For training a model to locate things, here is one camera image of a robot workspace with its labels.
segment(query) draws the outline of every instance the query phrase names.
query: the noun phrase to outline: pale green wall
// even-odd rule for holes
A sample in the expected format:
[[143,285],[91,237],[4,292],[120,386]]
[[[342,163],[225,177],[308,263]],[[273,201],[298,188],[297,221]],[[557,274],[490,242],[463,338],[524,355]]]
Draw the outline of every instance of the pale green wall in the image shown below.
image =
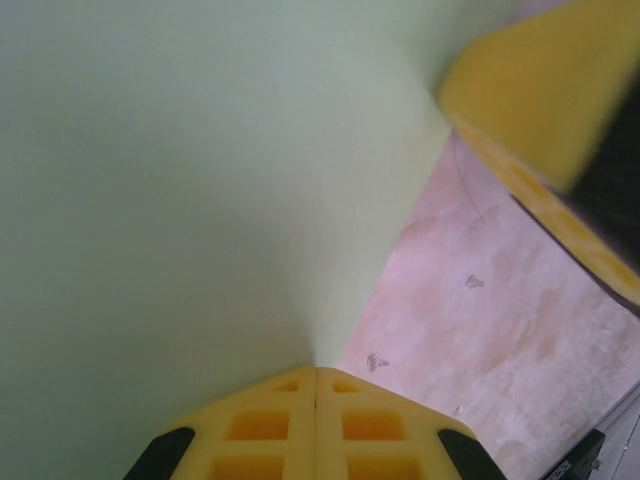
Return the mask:
[[334,362],[447,134],[425,82],[510,3],[3,2],[0,478],[119,478]]

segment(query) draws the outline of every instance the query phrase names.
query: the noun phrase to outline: black rubber edge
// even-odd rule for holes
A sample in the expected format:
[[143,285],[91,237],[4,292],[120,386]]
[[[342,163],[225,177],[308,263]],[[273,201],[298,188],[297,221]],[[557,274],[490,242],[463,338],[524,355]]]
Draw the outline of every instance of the black rubber edge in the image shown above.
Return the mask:
[[640,70],[576,185],[556,195],[640,273]]
[[605,439],[601,431],[591,430],[540,480],[588,480]]
[[477,440],[450,429],[440,430],[438,438],[461,480],[507,480]]
[[196,432],[180,427],[154,438],[124,480],[169,480]]
[[591,270],[589,270],[585,265],[583,265],[580,260],[578,260],[573,253],[571,253],[570,250],[567,249],[567,247],[564,246],[564,244],[558,240],[556,237],[553,236],[553,234],[547,230],[547,228],[540,223],[540,221],[535,217],[535,215],[533,215],[529,210],[527,210],[527,207],[525,207],[522,202],[520,202],[520,200],[518,200],[516,197],[514,197],[513,195],[511,195],[511,198],[513,198],[513,200],[520,205],[520,208],[522,208],[522,210],[524,210],[526,212],[527,215],[529,215],[529,217],[531,217],[531,219],[536,222],[538,224],[538,226],[544,230],[546,232],[547,235],[549,235],[557,244],[560,248],[562,248],[562,250],[564,250],[564,252],[569,255],[574,262],[576,262],[581,268],[582,270],[585,271],[585,273],[587,273],[587,275],[589,275],[594,282],[596,282],[596,284],[602,289],[604,290],[604,292],[609,295],[613,300],[615,300],[620,306],[626,308],[627,310],[629,310],[631,313],[633,313],[636,317],[638,317],[640,319],[640,305],[633,303],[631,300],[629,300],[626,297],[623,297],[622,295],[620,295],[618,292],[616,292],[614,289],[612,289],[608,284],[606,284],[604,282],[604,280],[602,280],[600,277],[598,277],[596,274],[594,274]]

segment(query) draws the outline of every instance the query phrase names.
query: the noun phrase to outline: yellow corner piece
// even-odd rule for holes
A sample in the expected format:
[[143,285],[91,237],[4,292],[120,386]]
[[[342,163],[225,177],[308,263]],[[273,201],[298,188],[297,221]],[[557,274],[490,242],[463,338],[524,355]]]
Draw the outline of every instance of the yellow corner piece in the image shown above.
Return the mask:
[[171,480],[311,480],[316,369],[301,367],[177,420],[191,445]]
[[567,192],[639,67],[640,1],[576,0],[473,42],[438,100],[465,138],[477,129]]
[[462,423],[333,368],[316,399],[317,480],[460,480],[438,432]]

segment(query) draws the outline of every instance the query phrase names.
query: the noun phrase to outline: floor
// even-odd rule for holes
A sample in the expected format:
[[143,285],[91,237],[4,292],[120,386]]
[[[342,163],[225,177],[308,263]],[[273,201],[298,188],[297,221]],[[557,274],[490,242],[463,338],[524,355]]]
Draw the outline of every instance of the floor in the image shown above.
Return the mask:
[[460,419],[508,478],[535,480],[640,379],[639,347],[638,320],[453,133],[339,367]]
[[606,440],[590,480],[636,480],[640,472],[640,383],[597,425]]

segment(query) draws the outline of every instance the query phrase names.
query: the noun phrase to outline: square hole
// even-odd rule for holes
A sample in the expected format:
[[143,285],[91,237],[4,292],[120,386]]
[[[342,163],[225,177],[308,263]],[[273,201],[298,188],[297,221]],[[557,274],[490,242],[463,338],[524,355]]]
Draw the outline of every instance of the square hole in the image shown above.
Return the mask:
[[356,393],[359,392],[360,389],[350,383],[343,382],[342,380],[336,380],[333,382],[333,391],[336,393]]
[[297,380],[293,380],[289,383],[285,383],[284,385],[280,385],[276,387],[276,392],[297,392],[300,389],[300,382]]
[[213,464],[211,480],[282,480],[284,457],[229,455]]
[[347,457],[349,480],[425,480],[413,457]]
[[392,410],[346,410],[342,413],[345,440],[404,440],[400,416]]
[[227,432],[227,440],[286,440],[289,412],[286,410],[250,410],[236,415]]

